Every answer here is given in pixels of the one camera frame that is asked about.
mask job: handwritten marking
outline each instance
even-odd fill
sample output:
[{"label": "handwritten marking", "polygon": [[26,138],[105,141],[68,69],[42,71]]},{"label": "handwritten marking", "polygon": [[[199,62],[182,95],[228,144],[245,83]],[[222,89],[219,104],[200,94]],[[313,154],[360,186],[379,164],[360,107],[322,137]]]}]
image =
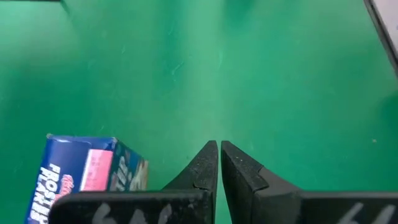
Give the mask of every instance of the handwritten marking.
[{"label": "handwritten marking", "polygon": [[169,219],[169,216],[171,216],[171,214],[173,214],[172,206],[170,204],[168,204],[160,212],[159,220],[157,221],[157,224],[167,223],[167,220]]},{"label": "handwritten marking", "polygon": [[132,215],[132,218],[131,218],[129,224],[147,224],[147,220],[145,219],[144,212],[137,209],[134,212],[134,214]]},{"label": "handwritten marking", "polygon": [[386,206],[381,211],[381,213],[377,216],[377,218],[372,222],[372,224],[387,224],[387,223],[389,223],[395,210],[396,210],[396,207],[393,205]]},{"label": "handwritten marking", "polygon": [[105,218],[111,211],[107,203],[102,203],[93,216],[92,224],[117,224],[113,218]]},{"label": "handwritten marking", "polygon": [[[118,224],[114,218],[106,217],[111,211],[111,207],[107,203],[102,203],[97,211],[95,211],[92,224]],[[172,206],[167,204],[159,213],[158,224],[166,224],[169,217],[173,214]],[[136,209],[129,221],[129,224],[147,224],[144,212]]]},{"label": "handwritten marking", "polygon": [[[363,208],[362,203],[355,203],[355,205],[339,220],[337,224],[358,224],[353,218]],[[371,224],[388,224],[393,216],[396,207],[394,205],[387,205],[377,215],[376,219]]]}]

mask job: frosted flakes box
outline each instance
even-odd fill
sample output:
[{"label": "frosted flakes box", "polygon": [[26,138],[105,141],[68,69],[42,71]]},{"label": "frosted flakes box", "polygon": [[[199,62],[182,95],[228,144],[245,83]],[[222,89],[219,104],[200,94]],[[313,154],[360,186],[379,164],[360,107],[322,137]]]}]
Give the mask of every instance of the frosted flakes box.
[{"label": "frosted flakes box", "polygon": [[79,191],[145,190],[148,162],[116,138],[47,136],[25,218],[48,223],[54,202]]}]

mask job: green mat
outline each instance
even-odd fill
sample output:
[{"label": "green mat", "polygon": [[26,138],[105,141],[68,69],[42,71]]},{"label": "green mat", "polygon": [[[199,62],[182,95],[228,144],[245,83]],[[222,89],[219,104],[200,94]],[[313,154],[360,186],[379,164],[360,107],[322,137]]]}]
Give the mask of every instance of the green mat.
[{"label": "green mat", "polygon": [[209,139],[303,189],[398,189],[398,88],[362,0],[64,6],[0,2],[4,223],[23,220],[47,133],[116,136],[150,189]]}]

